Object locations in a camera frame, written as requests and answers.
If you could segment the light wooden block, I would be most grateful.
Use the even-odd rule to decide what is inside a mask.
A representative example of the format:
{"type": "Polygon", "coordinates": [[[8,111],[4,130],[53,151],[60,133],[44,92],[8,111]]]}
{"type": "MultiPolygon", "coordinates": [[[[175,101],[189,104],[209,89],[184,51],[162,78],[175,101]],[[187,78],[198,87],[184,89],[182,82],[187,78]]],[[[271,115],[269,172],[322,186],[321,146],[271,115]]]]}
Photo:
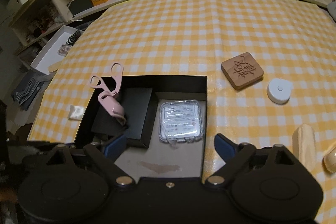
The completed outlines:
{"type": "Polygon", "coordinates": [[[317,162],[315,132],[308,124],[300,125],[292,135],[293,154],[311,172],[317,162]]]}

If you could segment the small black box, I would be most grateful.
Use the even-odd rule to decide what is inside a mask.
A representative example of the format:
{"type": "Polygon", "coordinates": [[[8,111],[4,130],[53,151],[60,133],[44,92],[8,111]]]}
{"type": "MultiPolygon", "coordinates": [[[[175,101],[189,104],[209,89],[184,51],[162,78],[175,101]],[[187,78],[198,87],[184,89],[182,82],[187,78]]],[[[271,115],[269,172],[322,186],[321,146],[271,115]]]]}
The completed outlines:
{"type": "Polygon", "coordinates": [[[101,108],[93,122],[93,133],[107,138],[123,133],[129,146],[147,149],[158,105],[155,92],[152,88],[127,88],[121,93],[120,103],[125,111],[126,124],[121,125],[101,108]]]}

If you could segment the white satin ribbon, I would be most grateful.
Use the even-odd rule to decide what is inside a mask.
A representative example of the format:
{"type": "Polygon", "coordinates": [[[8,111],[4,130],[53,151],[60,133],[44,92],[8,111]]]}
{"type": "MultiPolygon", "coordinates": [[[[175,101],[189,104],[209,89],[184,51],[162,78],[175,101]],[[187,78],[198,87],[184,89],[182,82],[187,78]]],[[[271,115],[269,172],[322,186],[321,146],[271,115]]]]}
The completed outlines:
{"type": "Polygon", "coordinates": [[[85,113],[85,108],[82,106],[71,105],[68,113],[68,119],[72,121],[81,121],[85,113]]]}

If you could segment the folded denim cloth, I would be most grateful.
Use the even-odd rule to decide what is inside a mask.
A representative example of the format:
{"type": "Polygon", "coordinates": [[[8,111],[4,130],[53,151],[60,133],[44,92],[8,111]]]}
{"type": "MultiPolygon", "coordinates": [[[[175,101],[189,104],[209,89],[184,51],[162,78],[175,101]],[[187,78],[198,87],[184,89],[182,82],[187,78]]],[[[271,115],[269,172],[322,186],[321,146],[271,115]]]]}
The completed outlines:
{"type": "Polygon", "coordinates": [[[21,79],[18,86],[12,91],[11,97],[18,106],[27,111],[38,92],[52,79],[51,75],[30,70],[21,79]]]}

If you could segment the clear plastic square case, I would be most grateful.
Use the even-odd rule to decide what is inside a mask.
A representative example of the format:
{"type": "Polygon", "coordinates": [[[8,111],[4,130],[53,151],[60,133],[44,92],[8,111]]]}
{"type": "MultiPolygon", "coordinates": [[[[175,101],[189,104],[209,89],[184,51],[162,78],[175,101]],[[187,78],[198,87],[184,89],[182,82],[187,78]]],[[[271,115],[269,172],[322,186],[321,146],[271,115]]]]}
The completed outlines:
{"type": "Polygon", "coordinates": [[[197,100],[165,102],[159,109],[159,138],[164,143],[193,143],[204,135],[201,106],[197,100]]]}

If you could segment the large black box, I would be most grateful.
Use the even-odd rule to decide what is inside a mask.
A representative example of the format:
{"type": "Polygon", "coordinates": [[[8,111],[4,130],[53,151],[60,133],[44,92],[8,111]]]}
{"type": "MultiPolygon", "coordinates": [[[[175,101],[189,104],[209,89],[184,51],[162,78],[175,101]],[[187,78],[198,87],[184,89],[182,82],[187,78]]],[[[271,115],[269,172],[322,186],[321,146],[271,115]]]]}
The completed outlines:
{"type": "MultiPolygon", "coordinates": [[[[152,88],[158,100],[155,121],[147,149],[126,145],[115,164],[135,180],[140,177],[199,177],[203,172],[205,137],[193,143],[164,143],[159,138],[159,109],[165,102],[197,100],[201,106],[203,125],[207,124],[207,77],[205,76],[124,76],[117,97],[127,88],[152,88]]],[[[75,146],[93,144],[103,153],[103,145],[113,137],[99,137],[92,131],[102,89],[96,89],[81,120],[75,146]]]]}

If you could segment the wooden oval piece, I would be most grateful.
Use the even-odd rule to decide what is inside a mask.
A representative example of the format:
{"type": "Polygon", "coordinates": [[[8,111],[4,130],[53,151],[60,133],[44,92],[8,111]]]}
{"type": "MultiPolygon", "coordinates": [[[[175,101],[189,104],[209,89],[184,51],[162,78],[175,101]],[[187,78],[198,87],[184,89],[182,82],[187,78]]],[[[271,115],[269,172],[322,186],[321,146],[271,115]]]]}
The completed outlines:
{"type": "Polygon", "coordinates": [[[48,67],[49,72],[50,73],[56,72],[59,69],[59,67],[60,67],[61,64],[62,64],[62,61],[58,61],[58,62],[50,65],[48,67]]]}

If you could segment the carved wooden square coaster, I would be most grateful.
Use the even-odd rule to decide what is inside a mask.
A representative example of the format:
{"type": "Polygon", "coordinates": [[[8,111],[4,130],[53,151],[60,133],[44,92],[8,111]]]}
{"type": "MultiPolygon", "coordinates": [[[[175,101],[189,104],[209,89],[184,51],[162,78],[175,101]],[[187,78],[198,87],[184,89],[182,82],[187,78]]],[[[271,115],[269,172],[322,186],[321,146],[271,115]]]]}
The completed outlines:
{"type": "Polygon", "coordinates": [[[264,76],[264,70],[249,52],[223,61],[221,70],[235,90],[242,90],[264,76]]]}

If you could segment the pink eyelash curler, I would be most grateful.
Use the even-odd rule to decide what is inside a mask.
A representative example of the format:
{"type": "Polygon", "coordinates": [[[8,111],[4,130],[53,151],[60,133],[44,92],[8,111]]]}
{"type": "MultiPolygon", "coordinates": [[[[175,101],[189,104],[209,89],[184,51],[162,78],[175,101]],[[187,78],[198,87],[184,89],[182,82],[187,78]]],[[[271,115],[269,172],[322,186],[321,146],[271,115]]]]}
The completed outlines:
{"type": "Polygon", "coordinates": [[[89,79],[89,85],[93,89],[102,89],[102,92],[97,97],[98,102],[111,117],[115,118],[123,126],[126,124],[125,111],[117,100],[122,83],[123,65],[119,62],[114,62],[109,71],[110,77],[116,84],[113,90],[108,88],[102,77],[94,74],[89,79]]]}

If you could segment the small dark box on shelf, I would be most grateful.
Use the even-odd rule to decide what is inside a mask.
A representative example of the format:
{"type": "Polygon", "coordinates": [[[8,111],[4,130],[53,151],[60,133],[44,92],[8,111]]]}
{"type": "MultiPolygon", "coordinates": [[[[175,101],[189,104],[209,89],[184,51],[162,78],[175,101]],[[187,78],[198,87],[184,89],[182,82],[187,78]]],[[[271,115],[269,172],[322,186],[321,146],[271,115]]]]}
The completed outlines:
{"type": "Polygon", "coordinates": [[[91,0],[74,0],[69,3],[68,9],[72,15],[77,15],[85,10],[94,7],[91,0]]]}

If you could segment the rounded wooden piece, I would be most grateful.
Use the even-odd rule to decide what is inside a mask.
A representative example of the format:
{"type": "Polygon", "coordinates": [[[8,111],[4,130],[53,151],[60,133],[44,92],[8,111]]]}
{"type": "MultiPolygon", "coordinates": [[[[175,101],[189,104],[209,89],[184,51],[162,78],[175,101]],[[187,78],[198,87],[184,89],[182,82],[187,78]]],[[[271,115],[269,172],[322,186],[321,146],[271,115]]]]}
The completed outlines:
{"type": "Polygon", "coordinates": [[[323,164],[329,173],[336,172],[336,147],[331,148],[323,158],[323,164]]]}

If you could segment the white round tape measure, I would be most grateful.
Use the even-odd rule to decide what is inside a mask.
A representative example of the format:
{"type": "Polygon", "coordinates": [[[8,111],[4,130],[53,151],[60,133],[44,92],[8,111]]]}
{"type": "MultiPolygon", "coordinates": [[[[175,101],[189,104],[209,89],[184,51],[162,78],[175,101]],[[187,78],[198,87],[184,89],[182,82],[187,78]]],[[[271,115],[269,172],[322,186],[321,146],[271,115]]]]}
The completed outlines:
{"type": "Polygon", "coordinates": [[[272,102],[283,105],[289,101],[292,88],[290,81],[275,78],[269,82],[266,93],[272,102]]]}

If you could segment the yellow checkered tablecloth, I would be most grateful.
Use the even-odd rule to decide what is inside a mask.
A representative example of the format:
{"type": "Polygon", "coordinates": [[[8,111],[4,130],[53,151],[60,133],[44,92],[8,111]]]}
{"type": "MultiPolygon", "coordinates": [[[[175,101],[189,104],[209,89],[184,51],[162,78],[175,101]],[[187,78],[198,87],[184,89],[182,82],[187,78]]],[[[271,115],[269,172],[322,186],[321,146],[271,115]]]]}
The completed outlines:
{"type": "Polygon", "coordinates": [[[222,133],[256,147],[292,147],[298,126],[315,132],[313,175],[324,192],[319,223],[335,223],[335,175],[322,159],[335,145],[335,22],[318,6],[295,0],[129,0],[104,12],[63,60],[44,93],[29,138],[70,143],[79,123],[71,105],[86,106],[92,74],[202,75],[208,80],[204,176],[223,161],[214,150],[222,133]],[[249,52],[263,78],[235,90],[223,61],[249,52]],[[272,79],[292,83],[286,104],[266,93],[272,79]]]}

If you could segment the pink patterned small case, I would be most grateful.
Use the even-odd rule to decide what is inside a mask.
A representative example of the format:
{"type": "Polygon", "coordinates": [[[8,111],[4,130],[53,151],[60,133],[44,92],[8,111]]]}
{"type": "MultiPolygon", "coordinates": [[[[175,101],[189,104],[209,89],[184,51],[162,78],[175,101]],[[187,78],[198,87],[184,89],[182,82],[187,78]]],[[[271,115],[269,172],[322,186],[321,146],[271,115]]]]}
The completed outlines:
{"type": "Polygon", "coordinates": [[[62,44],[61,47],[58,50],[58,55],[66,57],[68,52],[72,49],[71,45],[68,44],[62,44]]]}

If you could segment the white shallow box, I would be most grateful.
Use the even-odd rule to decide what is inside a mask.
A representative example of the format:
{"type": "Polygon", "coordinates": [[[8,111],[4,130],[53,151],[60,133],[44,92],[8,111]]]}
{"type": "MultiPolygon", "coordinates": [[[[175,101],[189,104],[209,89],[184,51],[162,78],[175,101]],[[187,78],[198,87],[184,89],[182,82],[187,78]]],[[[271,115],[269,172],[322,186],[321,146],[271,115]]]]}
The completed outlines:
{"type": "Polygon", "coordinates": [[[35,57],[30,67],[45,75],[50,74],[48,67],[58,61],[64,59],[63,56],[58,55],[58,50],[62,44],[74,46],[74,43],[80,37],[83,31],[77,28],[62,26],[52,38],[46,43],[42,50],[35,57]]]}

